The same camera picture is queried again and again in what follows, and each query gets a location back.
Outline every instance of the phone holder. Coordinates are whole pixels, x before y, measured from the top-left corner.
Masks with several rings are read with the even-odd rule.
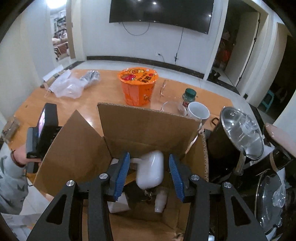
[[[37,126],[28,128],[26,140],[27,158],[40,158],[42,160],[61,128],[57,116],[57,105],[46,103]],[[26,170],[28,173],[37,173],[38,163],[28,163]]]

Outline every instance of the white mug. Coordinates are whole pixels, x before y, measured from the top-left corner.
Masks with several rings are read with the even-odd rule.
[[[188,115],[190,118],[201,120],[201,124],[204,125],[207,119],[210,117],[209,109],[199,102],[191,102],[188,105]]]

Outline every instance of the orange instant noodle bucket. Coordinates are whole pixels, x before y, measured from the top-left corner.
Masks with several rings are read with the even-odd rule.
[[[118,74],[128,105],[142,106],[150,102],[158,73],[143,67],[128,68]]]

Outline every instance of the transparent plastic bag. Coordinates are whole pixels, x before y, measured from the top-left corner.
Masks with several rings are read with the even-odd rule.
[[[67,70],[50,86],[49,89],[54,92],[56,97],[65,96],[76,99],[82,95],[84,87],[88,84],[87,81],[69,77],[70,75],[71,71]]]
[[[81,81],[86,81],[87,84],[85,85],[85,89],[88,88],[89,86],[98,83],[101,78],[100,78],[100,73],[95,70],[88,71],[84,76],[80,78]]]

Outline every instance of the blue stool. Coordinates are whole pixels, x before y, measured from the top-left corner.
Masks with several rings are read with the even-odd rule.
[[[272,104],[273,100],[274,100],[274,93],[273,93],[271,90],[268,90],[267,93],[266,93],[266,96],[265,96],[265,97],[263,98],[263,100],[261,101],[261,103],[262,103],[262,104],[265,106],[265,108],[266,108],[265,113],[268,112],[269,108],[271,107],[271,104]]]

